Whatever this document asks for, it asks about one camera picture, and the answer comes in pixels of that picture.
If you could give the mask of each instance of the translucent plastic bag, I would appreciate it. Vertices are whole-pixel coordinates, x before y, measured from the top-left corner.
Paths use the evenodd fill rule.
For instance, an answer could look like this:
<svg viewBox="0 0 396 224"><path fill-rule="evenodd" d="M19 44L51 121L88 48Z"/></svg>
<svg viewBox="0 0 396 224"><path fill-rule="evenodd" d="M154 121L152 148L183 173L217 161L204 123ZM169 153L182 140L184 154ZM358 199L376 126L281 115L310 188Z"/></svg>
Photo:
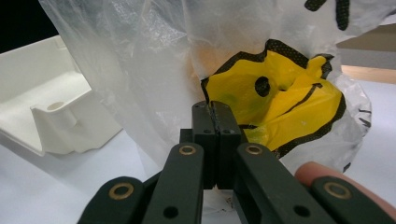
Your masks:
<svg viewBox="0 0 396 224"><path fill-rule="evenodd" d="M395 0L39 2L97 97L159 167L179 129L190 128L191 106L205 99L200 80L238 52L260 54L274 39L308 60L327 55L323 66L331 69L321 79L343 93L346 110L328 132L281 158L292 173L306 161L339 171L352 161L371 105L342 74L335 44L375 28L396 8Z"/></svg>

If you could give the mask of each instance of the white tray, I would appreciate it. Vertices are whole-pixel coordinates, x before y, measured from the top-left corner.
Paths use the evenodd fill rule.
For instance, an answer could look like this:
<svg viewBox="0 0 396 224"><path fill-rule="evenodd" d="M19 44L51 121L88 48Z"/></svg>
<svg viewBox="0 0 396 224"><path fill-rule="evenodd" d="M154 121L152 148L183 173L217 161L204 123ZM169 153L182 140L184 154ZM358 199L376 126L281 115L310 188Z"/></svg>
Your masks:
<svg viewBox="0 0 396 224"><path fill-rule="evenodd" d="M120 129L59 36L0 54L0 133L44 155L101 147Z"/></svg>

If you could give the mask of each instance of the black dot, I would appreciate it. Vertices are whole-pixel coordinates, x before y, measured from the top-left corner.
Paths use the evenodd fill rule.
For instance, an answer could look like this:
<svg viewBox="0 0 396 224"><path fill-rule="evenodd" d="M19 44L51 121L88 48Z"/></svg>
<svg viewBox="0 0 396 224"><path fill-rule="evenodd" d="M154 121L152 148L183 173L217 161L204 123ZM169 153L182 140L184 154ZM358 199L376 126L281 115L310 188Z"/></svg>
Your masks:
<svg viewBox="0 0 396 224"><path fill-rule="evenodd" d="M261 97L265 97L270 93L270 83L268 82L267 77L259 77L256 80L256 83L254 84L254 89L256 90L257 94L259 94Z"/></svg>

